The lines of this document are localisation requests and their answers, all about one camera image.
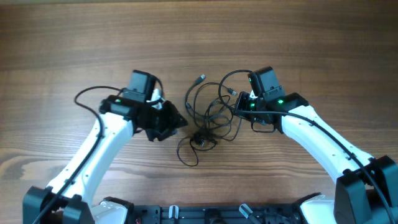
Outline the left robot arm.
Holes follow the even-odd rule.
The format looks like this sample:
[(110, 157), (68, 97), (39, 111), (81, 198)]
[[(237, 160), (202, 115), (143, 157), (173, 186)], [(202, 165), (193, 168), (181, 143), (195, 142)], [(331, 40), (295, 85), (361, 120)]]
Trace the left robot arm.
[(163, 141), (186, 126), (187, 120), (164, 99), (162, 82), (133, 70), (129, 85), (109, 95), (93, 114), (96, 122), (67, 166), (46, 188), (31, 187), (22, 203), (24, 223), (140, 223), (134, 204), (93, 197), (118, 152), (144, 131), (149, 141)]

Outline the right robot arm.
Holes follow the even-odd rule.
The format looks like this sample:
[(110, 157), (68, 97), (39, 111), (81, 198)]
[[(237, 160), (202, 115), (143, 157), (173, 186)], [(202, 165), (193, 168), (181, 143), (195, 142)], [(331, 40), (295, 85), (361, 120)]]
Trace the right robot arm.
[(285, 94), (272, 67), (248, 71), (251, 92), (242, 91), (234, 113), (300, 144), (335, 184), (334, 198), (322, 194), (300, 202), (305, 223), (397, 223), (397, 163), (375, 158), (337, 133), (298, 93)]

